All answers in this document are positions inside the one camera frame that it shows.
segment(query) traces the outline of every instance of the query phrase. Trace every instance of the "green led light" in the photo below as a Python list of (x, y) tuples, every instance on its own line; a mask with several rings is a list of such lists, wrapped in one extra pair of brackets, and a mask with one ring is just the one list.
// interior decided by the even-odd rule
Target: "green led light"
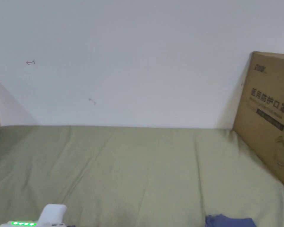
[(36, 223), (30, 223), (30, 222), (12, 222), (12, 225), (15, 225), (15, 226), (35, 226), (37, 225)]

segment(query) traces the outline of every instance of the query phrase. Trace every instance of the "bed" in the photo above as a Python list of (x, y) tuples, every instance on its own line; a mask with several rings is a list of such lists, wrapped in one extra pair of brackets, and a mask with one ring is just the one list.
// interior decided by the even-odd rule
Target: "bed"
[(0, 127), (0, 224), (63, 203), (88, 226), (284, 226), (284, 186), (231, 130)]

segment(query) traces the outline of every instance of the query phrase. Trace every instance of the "wrinkle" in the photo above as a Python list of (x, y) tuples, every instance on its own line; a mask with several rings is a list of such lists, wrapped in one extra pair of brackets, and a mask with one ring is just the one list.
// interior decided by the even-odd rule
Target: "wrinkle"
[[(97, 159), (99, 158), (100, 154), (103, 152), (103, 150), (105, 149), (105, 147), (107, 146), (107, 144), (109, 143), (109, 141), (112, 139), (112, 137), (114, 136), (115, 130), (112, 132), (112, 134), (109, 136), (109, 138), (105, 141), (105, 143), (103, 144), (103, 146), (99, 149), (99, 152), (96, 154), (94, 161), (92, 162), (90, 168), (93, 167), (94, 163), (97, 161)], [(75, 182), (70, 186), (70, 188), (68, 189), (65, 197), (63, 198), (62, 202), (66, 202), (68, 200), (68, 198), (70, 197), (71, 193), (74, 191), (75, 187), (79, 184), (79, 182), (82, 180), (82, 178), (84, 177), (84, 175), (87, 172), (88, 166), (90, 165), (91, 161), (93, 160), (93, 156), (91, 156), (88, 161), (86, 162), (86, 164), (84, 165), (84, 167), (81, 169), (80, 173), (79, 173), (79, 177), (77, 177), (77, 179), (75, 180)]]

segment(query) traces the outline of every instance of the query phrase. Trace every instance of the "black label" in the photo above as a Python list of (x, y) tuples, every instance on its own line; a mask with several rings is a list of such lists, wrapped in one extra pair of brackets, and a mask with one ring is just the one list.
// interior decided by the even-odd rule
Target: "black label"
[(260, 109), (256, 110), (256, 113), (258, 115), (260, 115), (261, 117), (263, 117), (266, 121), (268, 121), (270, 124), (272, 124), (273, 126), (277, 127), (279, 130), (283, 131), (284, 130), (284, 125), (280, 122), (278, 122), (276, 119), (272, 118), (271, 116), (269, 116), (267, 113), (263, 112)]

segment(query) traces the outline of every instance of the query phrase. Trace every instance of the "wall mark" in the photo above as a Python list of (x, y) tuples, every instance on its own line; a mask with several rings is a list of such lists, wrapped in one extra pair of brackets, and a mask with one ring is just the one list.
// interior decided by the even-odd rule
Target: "wall mark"
[(31, 63), (36, 64), (36, 63), (35, 63), (35, 60), (33, 60), (33, 61), (26, 61), (26, 63), (27, 63), (28, 65), (30, 65)]
[(94, 105), (96, 104), (96, 102), (94, 100), (92, 100), (91, 98), (88, 98), (88, 100), (92, 101)]

